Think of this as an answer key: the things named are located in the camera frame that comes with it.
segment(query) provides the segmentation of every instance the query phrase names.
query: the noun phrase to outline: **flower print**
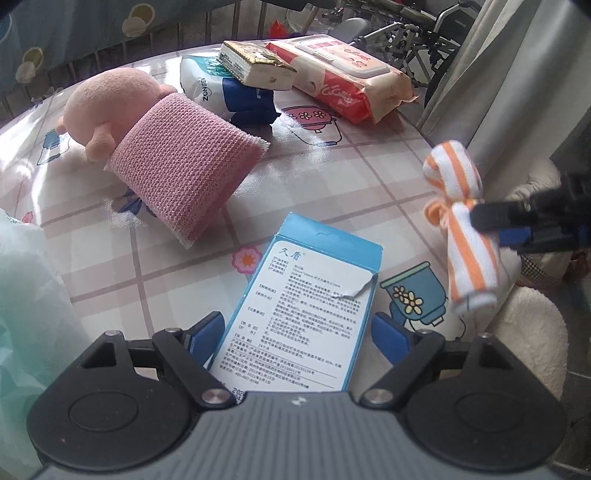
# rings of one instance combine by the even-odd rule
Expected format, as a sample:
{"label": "flower print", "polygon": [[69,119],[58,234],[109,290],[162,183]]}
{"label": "flower print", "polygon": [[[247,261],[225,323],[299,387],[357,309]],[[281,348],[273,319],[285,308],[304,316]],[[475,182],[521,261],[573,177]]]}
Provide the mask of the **flower print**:
{"label": "flower print", "polygon": [[407,301],[404,302],[406,304],[406,308],[404,309],[405,313],[412,313],[414,311],[417,315],[422,314],[423,311],[419,305],[423,304],[423,299],[417,297],[414,292],[409,291],[406,300]]}
{"label": "flower print", "polygon": [[127,198],[127,202],[119,210],[117,210],[119,213],[131,212],[134,215],[137,215],[139,213],[139,211],[141,210],[142,206],[145,206],[146,212],[148,212],[153,217],[156,216],[156,214],[152,211],[152,209],[150,207],[148,207],[142,201],[142,199],[139,198],[135,194],[135,192],[132,189],[130,189],[129,187],[127,188],[127,192],[125,192],[123,194],[123,197]]}
{"label": "flower print", "polygon": [[238,252],[232,254],[232,266],[238,273],[252,275],[261,258],[262,253],[256,247],[240,247]]}
{"label": "flower print", "polygon": [[393,295],[393,297],[395,299],[399,299],[400,301],[404,301],[404,299],[406,297],[408,297],[408,293],[406,293],[404,291],[404,287],[403,286],[394,287],[394,295]]}
{"label": "flower print", "polygon": [[33,223],[33,219],[34,219],[33,212],[27,212],[27,213],[25,213],[25,216],[22,217],[21,222],[22,223]]}

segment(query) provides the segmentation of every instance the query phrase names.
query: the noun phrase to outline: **red and white package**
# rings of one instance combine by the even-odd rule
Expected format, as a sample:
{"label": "red and white package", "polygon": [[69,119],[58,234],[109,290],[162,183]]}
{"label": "red and white package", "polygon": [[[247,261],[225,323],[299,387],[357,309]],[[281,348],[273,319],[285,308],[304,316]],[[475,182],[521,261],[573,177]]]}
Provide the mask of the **red and white package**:
{"label": "red and white package", "polygon": [[297,70],[294,87],[354,124],[377,123],[416,98],[403,72],[328,35],[273,40],[267,48]]}

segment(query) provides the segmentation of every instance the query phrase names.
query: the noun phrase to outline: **plastic lid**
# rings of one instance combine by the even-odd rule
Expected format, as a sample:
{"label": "plastic lid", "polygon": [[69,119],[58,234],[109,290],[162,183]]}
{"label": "plastic lid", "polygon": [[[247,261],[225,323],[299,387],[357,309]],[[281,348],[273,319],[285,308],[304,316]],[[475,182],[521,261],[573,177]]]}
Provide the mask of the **plastic lid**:
{"label": "plastic lid", "polygon": [[300,50],[353,77],[368,79],[390,71],[383,61],[328,35],[314,35],[294,43]]}

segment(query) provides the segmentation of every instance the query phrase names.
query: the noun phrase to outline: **metal screw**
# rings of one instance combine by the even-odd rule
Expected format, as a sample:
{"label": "metal screw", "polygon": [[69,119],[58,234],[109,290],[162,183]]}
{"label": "metal screw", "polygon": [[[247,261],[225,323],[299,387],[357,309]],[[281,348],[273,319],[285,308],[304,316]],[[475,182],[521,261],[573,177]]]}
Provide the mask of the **metal screw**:
{"label": "metal screw", "polygon": [[223,388],[210,388],[203,392],[201,399],[210,405],[221,405],[230,400],[230,395],[232,394]]}
{"label": "metal screw", "polygon": [[394,399],[393,393],[384,388],[372,388],[365,392],[363,397],[372,405],[384,405]]}

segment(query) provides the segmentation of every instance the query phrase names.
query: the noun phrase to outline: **orange striped towel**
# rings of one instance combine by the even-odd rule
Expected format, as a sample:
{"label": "orange striped towel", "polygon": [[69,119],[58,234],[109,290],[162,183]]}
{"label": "orange striped towel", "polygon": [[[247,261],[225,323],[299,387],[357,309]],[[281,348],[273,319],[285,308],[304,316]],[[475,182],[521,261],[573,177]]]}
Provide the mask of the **orange striped towel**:
{"label": "orange striped towel", "polygon": [[482,181],[463,145],[455,140],[436,146],[423,164],[427,181],[444,199],[425,205],[432,225],[447,231],[450,307],[457,314],[497,304],[499,241],[472,228],[470,210],[482,197]]}

